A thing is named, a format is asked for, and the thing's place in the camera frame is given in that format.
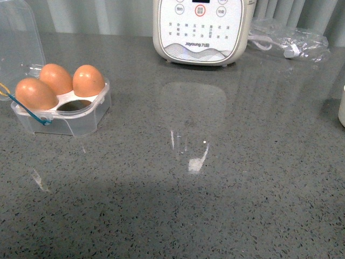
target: brown egg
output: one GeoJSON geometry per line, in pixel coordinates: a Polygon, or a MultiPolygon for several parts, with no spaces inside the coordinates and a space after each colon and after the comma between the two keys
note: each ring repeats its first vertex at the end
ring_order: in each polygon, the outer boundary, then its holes
{"type": "Polygon", "coordinates": [[[25,78],[17,84],[16,98],[28,109],[49,110],[58,105],[51,88],[36,78],[25,78]]]}
{"type": "Polygon", "coordinates": [[[83,65],[73,76],[73,89],[76,96],[90,97],[99,94],[105,86],[104,78],[94,66],[83,65]]]}
{"type": "Polygon", "coordinates": [[[46,64],[39,74],[39,80],[45,82],[56,95],[73,90],[71,75],[57,64],[46,64]]]}

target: plastic egg holder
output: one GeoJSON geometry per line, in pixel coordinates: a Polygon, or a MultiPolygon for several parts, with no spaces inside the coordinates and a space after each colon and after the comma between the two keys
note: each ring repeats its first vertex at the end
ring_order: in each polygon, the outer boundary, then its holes
{"type": "Polygon", "coordinates": [[[18,104],[12,102],[11,108],[15,112],[24,128],[31,132],[65,134],[74,137],[83,137],[97,130],[97,124],[109,107],[111,107],[111,95],[109,91],[109,80],[105,78],[105,87],[96,96],[79,97],[72,90],[57,96],[59,103],[50,110],[34,110],[31,111],[41,119],[52,121],[49,125],[42,125],[30,116],[18,104]],[[59,111],[63,105],[72,101],[89,101],[88,106],[76,111],[59,111]]]}
{"type": "MultiPolygon", "coordinates": [[[[18,82],[27,77],[37,78],[45,65],[33,12],[25,0],[0,0],[0,35],[0,82],[14,93],[18,82]]],[[[12,102],[11,108],[31,133],[85,136],[96,131],[98,122],[111,106],[109,81],[105,79],[105,82],[97,96],[81,98],[69,93],[59,96],[59,104],[53,109],[32,109],[39,118],[52,121],[47,126],[40,124],[16,103],[12,102]],[[58,111],[61,105],[76,99],[89,100],[91,104],[77,111],[58,111]]],[[[7,100],[10,98],[0,95],[0,101],[7,100]]]]}

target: gray speckled countertop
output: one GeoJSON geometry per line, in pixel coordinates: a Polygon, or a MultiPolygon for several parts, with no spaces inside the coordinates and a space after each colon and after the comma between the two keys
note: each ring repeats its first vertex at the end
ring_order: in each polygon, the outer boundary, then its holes
{"type": "Polygon", "coordinates": [[[113,106],[74,138],[27,133],[0,102],[0,257],[345,257],[345,49],[204,68],[151,38],[41,40],[47,63],[96,66],[113,106]]]}

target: plastic bag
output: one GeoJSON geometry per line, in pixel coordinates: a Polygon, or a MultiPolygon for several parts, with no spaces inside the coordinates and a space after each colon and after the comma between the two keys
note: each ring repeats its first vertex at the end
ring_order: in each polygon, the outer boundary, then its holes
{"type": "Polygon", "coordinates": [[[330,57],[325,36],[288,28],[276,19],[253,19],[248,45],[274,56],[301,61],[324,62],[330,57]]]}

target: white cable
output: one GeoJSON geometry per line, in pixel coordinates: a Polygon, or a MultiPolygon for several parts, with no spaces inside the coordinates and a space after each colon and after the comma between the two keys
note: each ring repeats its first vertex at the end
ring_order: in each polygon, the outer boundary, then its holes
{"type": "Polygon", "coordinates": [[[283,47],[279,43],[272,40],[269,36],[263,35],[252,35],[251,33],[248,36],[248,40],[250,40],[256,47],[258,47],[262,51],[268,51],[272,48],[273,45],[276,45],[284,50],[284,57],[285,58],[295,58],[300,55],[300,50],[295,44],[283,47]],[[269,43],[268,46],[263,46],[259,42],[266,42],[269,43]]]}

